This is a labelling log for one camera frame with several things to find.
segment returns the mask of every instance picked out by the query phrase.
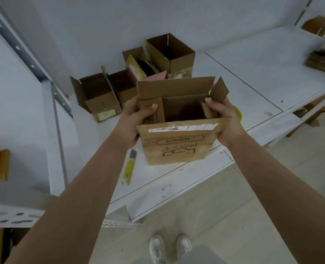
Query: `cardboard box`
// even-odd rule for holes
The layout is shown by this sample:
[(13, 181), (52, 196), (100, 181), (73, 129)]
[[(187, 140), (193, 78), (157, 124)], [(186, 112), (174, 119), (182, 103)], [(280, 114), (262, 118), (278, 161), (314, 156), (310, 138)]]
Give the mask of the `cardboard box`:
[[(228, 124), (205, 103), (215, 77), (139, 82), (140, 106), (158, 103), (150, 124), (138, 125), (143, 151), (149, 165), (204, 159), (215, 139)], [(222, 101), (228, 94), (222, 78), (210, 96)]]
[[(101, 68), (103, 72), (106, 73), (105, 67), (102, 66)], [(107, 77), (112, 84), (122, 109), (125, 109), (129, 100), (137, 95), (137, 87), (131, 82), (126, 69), (107, 75)]]
[[(150, 61), (148, 61), (144, 54), (143, 47), (134, 48), (122, 52), (126, 68), (131, 82), (136, 85), (138, 81), (151, 81), (160, 80), (166, 78), (166, 71), (160, 72)], [(146, 74), (138, 62), (142, 63), (141, 58), (144, 57), (146, 62), (143, 63), (148, 69), (151, 70), (151, 74)]]
[(151, 62), (167, 71), (168, 79), (191, 78), (195, 51), (171, 33), (146, 40)]
[(106, 74), (98, 73), (79, 80), (70, 78), (78, 105), (92, 114), (96, 122), (122, 112)]

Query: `shoe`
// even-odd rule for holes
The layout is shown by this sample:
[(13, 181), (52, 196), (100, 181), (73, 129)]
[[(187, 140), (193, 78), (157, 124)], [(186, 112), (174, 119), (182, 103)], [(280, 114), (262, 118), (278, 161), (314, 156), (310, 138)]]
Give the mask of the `shoe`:
[(150, 255), (154, 264), (166, 264), (165, 244), (161, 235), (153, 235), (150, 239)]
[(177, 257), (178, 259), (183, 258), (185, 254), (192, 250), (191, 240), (187, 235), (182, 234), (177, 239)]

